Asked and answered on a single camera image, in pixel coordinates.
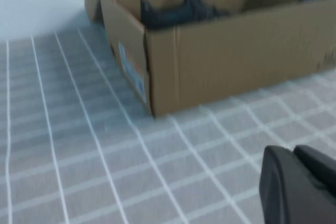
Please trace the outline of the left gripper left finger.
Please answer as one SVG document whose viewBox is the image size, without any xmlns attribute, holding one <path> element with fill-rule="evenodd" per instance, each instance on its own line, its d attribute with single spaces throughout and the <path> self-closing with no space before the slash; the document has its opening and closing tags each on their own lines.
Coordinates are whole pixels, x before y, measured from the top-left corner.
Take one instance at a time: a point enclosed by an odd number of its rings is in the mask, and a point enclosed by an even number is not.
<svg viewBox="0 0 336 224">
<path fill-rule="evenodd" d="M 284 147 L 265 147 L 259 195 L 265 223 L 335 223 L 335 195 Z"/>
</svg>

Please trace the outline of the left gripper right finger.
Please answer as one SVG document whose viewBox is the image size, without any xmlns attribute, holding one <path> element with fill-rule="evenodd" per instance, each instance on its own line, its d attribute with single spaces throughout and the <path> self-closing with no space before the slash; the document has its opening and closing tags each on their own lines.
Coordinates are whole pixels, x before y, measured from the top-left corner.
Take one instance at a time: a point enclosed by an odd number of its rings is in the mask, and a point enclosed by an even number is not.
<svg viewBox="0 0 336 224">
<path fill-rule="evenodd" d="M 335 195 L 335 160 L 308 145 L 297 145 L 293 153 Z"/>
</svg>

